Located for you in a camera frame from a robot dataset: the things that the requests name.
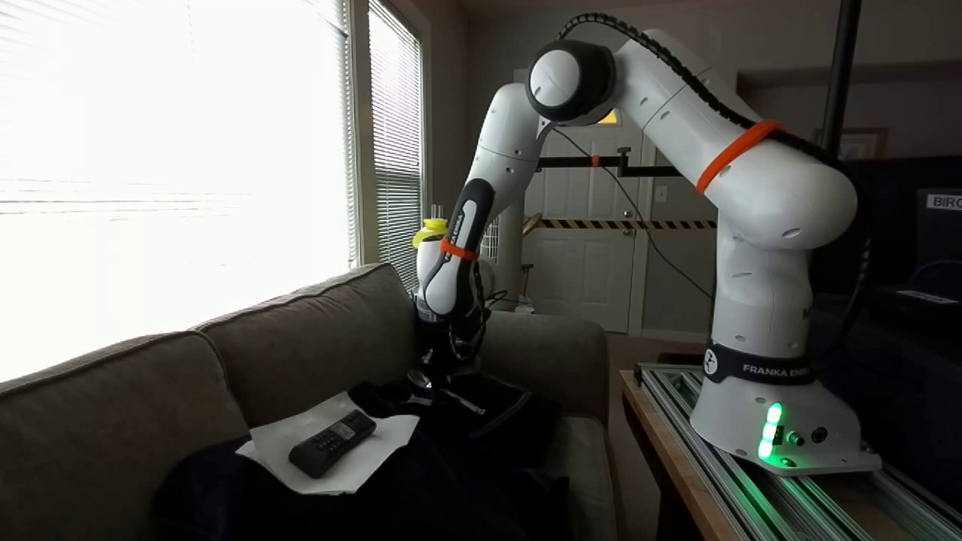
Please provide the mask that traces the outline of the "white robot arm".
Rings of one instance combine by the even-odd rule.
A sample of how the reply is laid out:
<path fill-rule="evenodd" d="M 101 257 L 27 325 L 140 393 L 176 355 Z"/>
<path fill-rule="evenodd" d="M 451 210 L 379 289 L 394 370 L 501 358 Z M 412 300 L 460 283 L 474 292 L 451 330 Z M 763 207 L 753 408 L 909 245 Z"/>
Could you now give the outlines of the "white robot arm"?
<path fill-rule="evenodd" d="M 451 220 L 417 230 L 420 370 L 438 380 L 474 361 L 487 330 L 481 240 L 526 193 L 548 132 L 618 115 L 717 207 L 714 330 L 688 427 L 775 475 L 877 468 L 856 412 L 807 358 L 810 255 L 856 216 L 848 172 L 718 88 L 674 37 L 622 37 L 618 49 L 561 37 L 493 93 Z"/>

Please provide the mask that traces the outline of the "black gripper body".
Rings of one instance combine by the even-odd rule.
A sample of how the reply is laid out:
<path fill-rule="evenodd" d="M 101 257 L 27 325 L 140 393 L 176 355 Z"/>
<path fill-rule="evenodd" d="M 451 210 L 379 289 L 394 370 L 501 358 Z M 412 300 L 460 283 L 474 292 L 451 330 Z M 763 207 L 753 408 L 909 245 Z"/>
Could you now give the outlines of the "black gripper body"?
<path fill-rule="evenodd" d="M 483 317 L 449 317 L 449 320 L 417 320 L 417 370 L 431 380 L 446 380 L 458 370 L 468 365 L 483 341 Z"/>

